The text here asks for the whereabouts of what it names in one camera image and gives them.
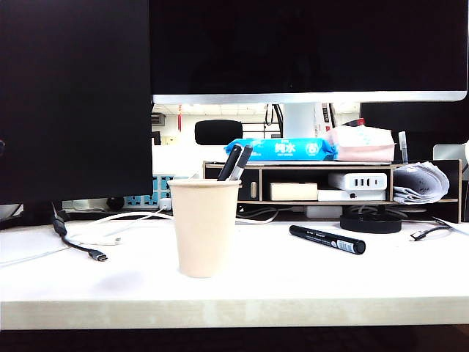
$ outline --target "pen holder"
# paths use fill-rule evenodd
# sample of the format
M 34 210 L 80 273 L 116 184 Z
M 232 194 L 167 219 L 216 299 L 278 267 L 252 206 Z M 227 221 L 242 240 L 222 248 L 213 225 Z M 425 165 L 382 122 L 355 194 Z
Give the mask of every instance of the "pen holder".
M 229 258 L 241 181 L 171 180 L 180 271 L 211 277 Z

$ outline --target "monitor bezel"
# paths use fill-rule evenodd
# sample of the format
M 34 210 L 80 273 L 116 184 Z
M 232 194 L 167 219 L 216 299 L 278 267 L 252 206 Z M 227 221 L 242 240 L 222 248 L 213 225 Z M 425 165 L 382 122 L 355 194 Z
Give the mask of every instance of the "monitor bezel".
M 450 91 L 379 91 L 379 92 L 308 92 L 269 94 L 192 94 L 153 95 L 157 104 L 243 104 L 243 103 L 379 103 L 391 101 L 457 101 L 467 90 Z

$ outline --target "black marker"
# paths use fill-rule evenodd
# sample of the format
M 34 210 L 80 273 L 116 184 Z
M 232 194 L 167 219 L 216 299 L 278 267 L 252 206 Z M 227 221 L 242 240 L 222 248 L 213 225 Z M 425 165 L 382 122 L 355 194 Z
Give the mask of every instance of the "black marker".
M 233 168 L 235 167 L 236 161 L 238 160 L 241 154 L 242 148 L 243 147 L 241 146 L 241 144 L 238 143 L 233 146 L 232 151 L 228 155 L 225 166 L 223 166 L 223 169 L 218 175 L 217 181 L 225 181 L 230 176 L 230 174 L 233 172 Z
M 251 156 L 251 153 L 252 153 L 252 146 L 248 144 L 244 147 L 244 150 L 241 153 L 241 156 L 240 156 L 239 160 L 237 161 L 237 164 L 234 167 L 233 172 L 229 176 L 228 180 L 234 181 L 234 180 L 239 180 L 240 179 L 241 174 L 243 173 L 244 168 L 245 168 L 246 164 L 248 163 L 249 157 Z
M 365 252 L 365 242 L 348 238 L 344 236 L 334 235 L 333 233 L 307 229 L 306 227 L 292 225 L 290 233 L 294 236 L 304 238 L 313 242 L 325 244 L 326 246 L 341 249 L 342 251 L 353 254 L 363 254 Z

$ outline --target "blue tissue pack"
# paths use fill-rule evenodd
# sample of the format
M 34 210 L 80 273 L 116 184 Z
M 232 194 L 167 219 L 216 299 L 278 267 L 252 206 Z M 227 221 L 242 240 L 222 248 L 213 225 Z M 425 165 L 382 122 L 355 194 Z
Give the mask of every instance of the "blue tissue pack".
M 322 138 L 235 139 L 225 147 L 226 154 L 237 143 L 252 146 L 249 161 L 323 161 L 337 156 L 336 148 Z

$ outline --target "wireless charger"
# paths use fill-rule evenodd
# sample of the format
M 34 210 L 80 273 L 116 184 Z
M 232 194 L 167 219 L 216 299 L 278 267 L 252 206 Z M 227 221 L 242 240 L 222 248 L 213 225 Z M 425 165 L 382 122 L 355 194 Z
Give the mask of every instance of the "wireless charger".
M 377 213 L 345 213 L 340 217 L 340 227 L 355 232 L 395 233 L 401 230 L 402 220 L 387 214 L 380 206 Z

